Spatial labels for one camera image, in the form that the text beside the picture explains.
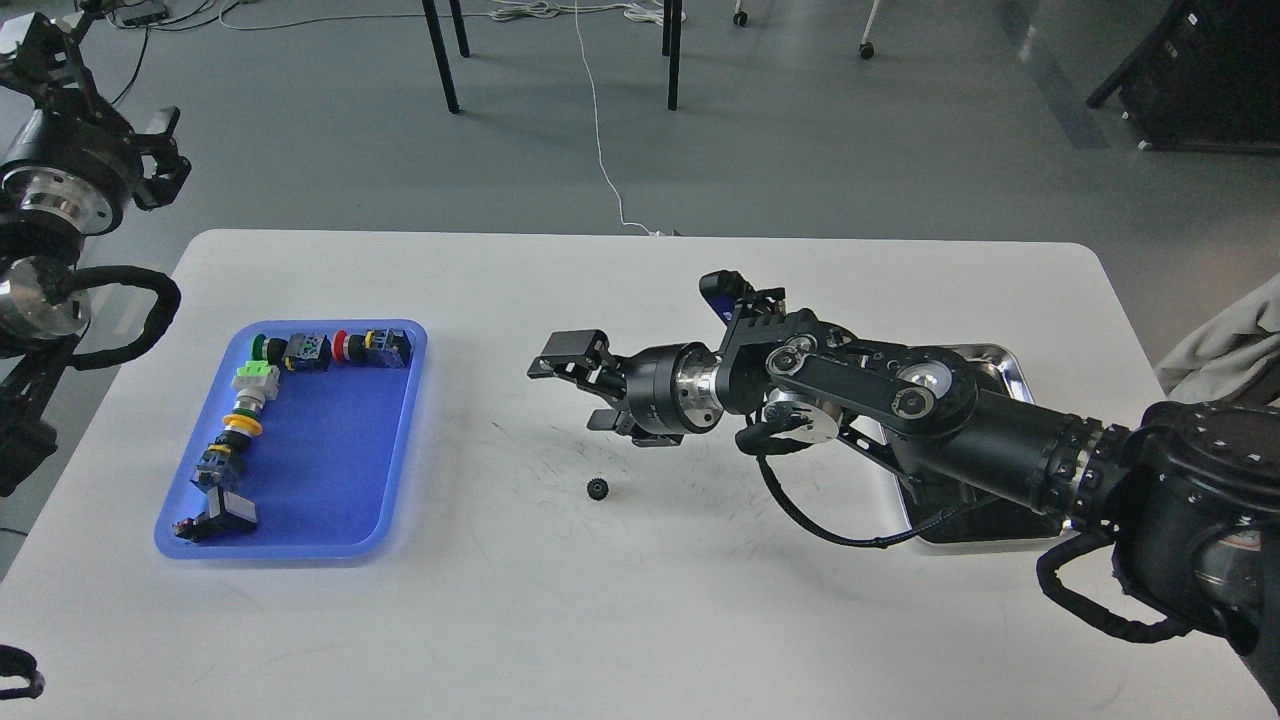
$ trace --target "blue tray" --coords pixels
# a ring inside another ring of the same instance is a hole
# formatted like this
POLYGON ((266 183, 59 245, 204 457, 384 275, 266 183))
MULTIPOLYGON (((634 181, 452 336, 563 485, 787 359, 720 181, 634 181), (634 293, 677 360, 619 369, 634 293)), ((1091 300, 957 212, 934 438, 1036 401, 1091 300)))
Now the blue tray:
POLYGON ((425 355, 426 331, 412 320, 266 320, 236 333, 156 518, 156 547, 179 560, 342 559, 372 550, 390 525, 425 355), (330 364, 325 373, 282 373, 279 397, 262 410, 262 436, 244 451, 237 491, 257 505, 257 529, 201 543, 174 537, 174 523, 205 510, 189 478, 236 402, 232 378, 253 336, 332 338, 338 329, 370 328, 404 331, 413 345, 408 368, 330 364))

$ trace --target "gray cloth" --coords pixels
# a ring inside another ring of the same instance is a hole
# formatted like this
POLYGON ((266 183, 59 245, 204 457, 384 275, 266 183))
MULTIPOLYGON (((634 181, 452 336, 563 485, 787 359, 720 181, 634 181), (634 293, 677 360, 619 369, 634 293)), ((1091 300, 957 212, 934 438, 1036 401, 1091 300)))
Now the gray cloth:
POLYGON ((1280 275, 1178 343, 1156 365, 1170 400, 1230 397, 1280 357, 1280 275))

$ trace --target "table surface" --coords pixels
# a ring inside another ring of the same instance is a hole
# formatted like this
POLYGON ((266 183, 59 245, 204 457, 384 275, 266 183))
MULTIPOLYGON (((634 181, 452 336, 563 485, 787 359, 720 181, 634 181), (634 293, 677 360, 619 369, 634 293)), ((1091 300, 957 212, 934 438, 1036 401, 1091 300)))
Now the table surface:
MULTIPOLYGON (((0 639, 47 676, 6 716, 1274 716, 1222 641, 1132 646, 1043 598, 1042 546, 823 543, 733 450, 736 423, 636 448, 585 429, 591 396, 525 377, 558 329, 602 328, 623 355, 716 345, 698 278, 721 268, 863 337, 1004 345, 1048 407, 1134 424, 1161 398, 1075 245, 211 231, 0 584, 0 639), (228 340, 361 316, 430 334, 383 546, 163 557, 151 528, 228 340)), ((845 533, 902 527, 893 480, 836 443, 774 466, 845 533)), ((1064 574, 1151 618, 1102 553, 1064 574)))

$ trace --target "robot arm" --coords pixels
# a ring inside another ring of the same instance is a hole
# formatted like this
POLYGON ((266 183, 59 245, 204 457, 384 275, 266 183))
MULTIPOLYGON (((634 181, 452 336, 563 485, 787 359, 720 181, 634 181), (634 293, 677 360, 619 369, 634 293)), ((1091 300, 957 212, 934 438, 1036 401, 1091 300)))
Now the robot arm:
POLYGON ((32 13, 0 27, 0 85, 35 104, 0 160, 0 359, 22 359, 0 383, 0 497, 56 448, 40 416, 63 372, 142 355, 180 300, 163 273, 76 268, 87 236, 119 227, 131 200, 143 210, 170 204, 191 170, 173 138, 177 108, 134 132, 81 59, 79 41, 113 6, 84 1, 74 24, 32 13), (145 160, 155 165, 150 174, 145 160), (124 347, 74 355, 90 323, 87 291, 114 283, 156 293, 142 333, 124 347))
POLYGON ((1222 637, 1280 707, 1280 411, 1161 402, 1137 430, 1103 427, 980 388, 951 350, 867 341, 810 310, 787 313, 781 288, 756 291, 737 273, 705 275, 701 292, 727 325, 714 352, 687 343, 614 356, 602 331, 561 332, 529 375, 602 397, 609 410, 589 427, 637 446, 675 446, 726 413, 745 415, 737 446, 756 457, 771 493, 841 544, 886 547, 915 532, 829 533, 790 502, 768 456, 838 439, 904 484, 927 473, 1069 520, 1080 534, 1037 564, 1050 600, 1129 642, 1222 637), (858 416, 878 421, 887 441, 856 430, 858 416), (1062 585, 1064 564, 1108 546, 1125 592, 1166 620, 1125 620, 1062 585))

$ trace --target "gray floor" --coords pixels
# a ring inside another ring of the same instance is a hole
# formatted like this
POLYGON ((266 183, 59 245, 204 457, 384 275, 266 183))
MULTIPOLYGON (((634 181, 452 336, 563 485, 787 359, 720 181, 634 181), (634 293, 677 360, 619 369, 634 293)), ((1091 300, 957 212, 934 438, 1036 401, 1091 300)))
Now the gray floor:
MULTIPOLYGON (((1280 160, 1140 152, 1119 101, 1062 105, 1106 77, 1162 0, 888 0, 870 61, 856 59, 870 0, 746 0, 745 29, 732 5, 686 3, 677 113, 657 27, 621 13, 581 20, 628 219, 690 236, 1078 242, 1101 258, 1152 360, 1280 272, 1280 160)), ((15 1, 0 17, 69 6, 15 1)), ((229 22, 415 10, 262 0, 229 22)), ((572 19, 472 18, 468 31, 474 56, 453 58, 461 117, 444 109, 420 18, 154 33, 122 111, 143 126, 182 108, 195 170, 173 206, 132 213, 84 263, 170 270, 218 227, 630 232, 595 164, 572 19)), ((83 55, 104 94, 124 85, 141 41, 106 24, 90 33, 83 55)), ((0 133, 14 133, 29 105, 3 97, 0 133)), ((141 302, 99 297, 90 343, 136 332, 141 302)), ((111 377, 64 379, 46 414, 64 447, 0 501, 0 525, 32 525, 111 377)), ((0 568, 19 544, 0 534, 0 568)))

